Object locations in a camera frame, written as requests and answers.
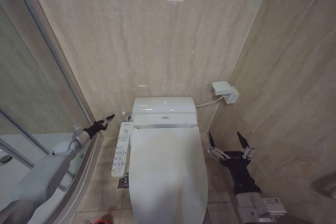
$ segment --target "red object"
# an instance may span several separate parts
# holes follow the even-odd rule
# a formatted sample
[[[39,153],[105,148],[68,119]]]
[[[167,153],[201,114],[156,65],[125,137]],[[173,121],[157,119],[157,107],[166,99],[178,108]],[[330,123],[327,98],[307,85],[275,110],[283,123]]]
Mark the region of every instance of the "red object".
[[[107,220],[96,220],[94,224],[110,224]]]

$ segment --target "tiled floor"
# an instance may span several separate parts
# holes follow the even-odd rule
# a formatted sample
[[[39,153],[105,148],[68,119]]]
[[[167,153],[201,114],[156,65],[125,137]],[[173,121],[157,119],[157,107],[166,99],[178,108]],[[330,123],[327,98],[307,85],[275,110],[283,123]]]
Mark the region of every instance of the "tiled floor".
[[[222,167],[206,152],[207,136],[201,135],[208,174],[208,206],[203,224],[238,224],[224,183]],[[89,189],[73,224],[94,223],[104,217],[112,224],[136,224],[128,189],[118,189],[111,177],[116,139],[105,139]]]

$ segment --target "marble wall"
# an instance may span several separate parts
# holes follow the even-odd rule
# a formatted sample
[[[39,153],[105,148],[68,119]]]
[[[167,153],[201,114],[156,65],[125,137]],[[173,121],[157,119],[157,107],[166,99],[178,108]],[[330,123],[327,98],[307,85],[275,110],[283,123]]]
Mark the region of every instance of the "marble wall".
[[[96,119],[116,137],[136,97],[214,99],[262,0],[39,0]],[[201,132],[217,104],[198,109]]]
[[[263,0],[230,78],[239,99],[210,126],[224,150],[241,148],[240,131],[265,195],[320,224],[336,223],[335,17],[336,0]]]

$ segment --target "glass panel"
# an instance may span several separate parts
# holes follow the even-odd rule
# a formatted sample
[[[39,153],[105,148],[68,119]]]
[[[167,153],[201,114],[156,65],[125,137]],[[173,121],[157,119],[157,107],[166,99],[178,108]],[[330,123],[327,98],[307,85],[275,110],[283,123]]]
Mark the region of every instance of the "glass panel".
[[[51,54],[24,0],[0,0],[0,109],[13,121],[0,115],[0,137],[32,163],[46,156],[19,129],[31,134],[51,151],[60,141],[71,138],[72,125],[89,123]],[[71,161],[75,174],[83,150]],[[0,163],[0,210],[11,201],[11,194],[29,168],[12,158]],[[69,187],[66,174],[62,185]],[[42,204],[29,223],[43,223],[64,196],[57,189]]]

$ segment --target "toilet seat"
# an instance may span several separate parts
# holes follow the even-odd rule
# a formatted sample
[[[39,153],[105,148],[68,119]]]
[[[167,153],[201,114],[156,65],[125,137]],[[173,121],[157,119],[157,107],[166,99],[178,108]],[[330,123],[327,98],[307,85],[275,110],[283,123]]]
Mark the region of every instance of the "toilet seat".
[[[138,224],[201,224],[207,173],[198,127],[133,129],[129,190]]]

